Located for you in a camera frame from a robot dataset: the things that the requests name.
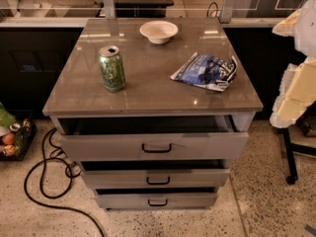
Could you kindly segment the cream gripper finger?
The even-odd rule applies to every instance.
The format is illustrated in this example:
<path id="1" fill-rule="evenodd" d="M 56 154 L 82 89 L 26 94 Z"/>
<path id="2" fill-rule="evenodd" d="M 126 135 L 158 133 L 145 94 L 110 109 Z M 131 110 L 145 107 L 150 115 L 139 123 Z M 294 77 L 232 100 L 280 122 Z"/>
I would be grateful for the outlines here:
<path id="1" fill-rule="evenodd" d="M 270 124 L 287 128 L 316 101 L 316 58 L 307 57 L 299 65 L 289 63 L 285 69 L 276 97 Z"/>
<path id="2" fill-rule="evenodd" d="M 300 16 L 301 10 L 298 9 L 291 13 L 284 20 L 281 20 L 273 27 L 273 33 L 282 37 L 293 37 L 294 30 Z"/>

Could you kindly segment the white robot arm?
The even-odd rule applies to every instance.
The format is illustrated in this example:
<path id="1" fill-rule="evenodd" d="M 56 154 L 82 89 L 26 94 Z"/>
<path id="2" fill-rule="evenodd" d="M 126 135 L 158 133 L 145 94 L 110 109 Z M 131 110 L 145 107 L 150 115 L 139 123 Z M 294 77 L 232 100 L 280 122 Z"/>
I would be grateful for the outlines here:
<path id="1" fill-rule="evenodd" d="M 279 85 L 270 123 L 287 128 L 316 102 L 316 0 L 304 5 L 276 24 L 273 33 L 294 37 L 294 47 L 306 56 L 299 65 L 289 63 Z"/>

